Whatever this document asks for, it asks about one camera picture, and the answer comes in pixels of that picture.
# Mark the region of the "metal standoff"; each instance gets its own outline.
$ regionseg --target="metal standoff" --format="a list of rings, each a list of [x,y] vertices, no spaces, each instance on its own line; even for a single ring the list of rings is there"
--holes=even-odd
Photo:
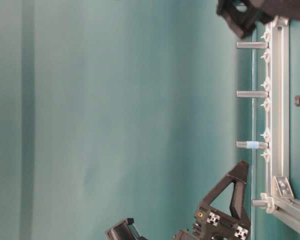
[[[267,98],[267,91],[236,91],[237,98]]]
[[[237,141],[236,147],[239,149],[267,149],[269,145],[262,141]]]
[[[252,207],[254,208],[267,208],[268,207],[267,200],[252,200]]]
[[[264,41],[237,41],[237,49],[267,49],[268,43]]]

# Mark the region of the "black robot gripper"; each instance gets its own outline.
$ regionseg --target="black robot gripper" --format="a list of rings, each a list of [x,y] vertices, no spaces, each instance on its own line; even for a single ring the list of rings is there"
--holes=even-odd
[[[245,190],[249,164],[239,162],[200,201],[194,213],[193,233],[179,230],[175,240],[246,240],[250,235],[251,222],[244,210]],[[230,185],[234,184],[230,203],[231,216],[210,206]],[[108,240],[147,240],[135,228],[134,219],[126,218],[106,230]]]

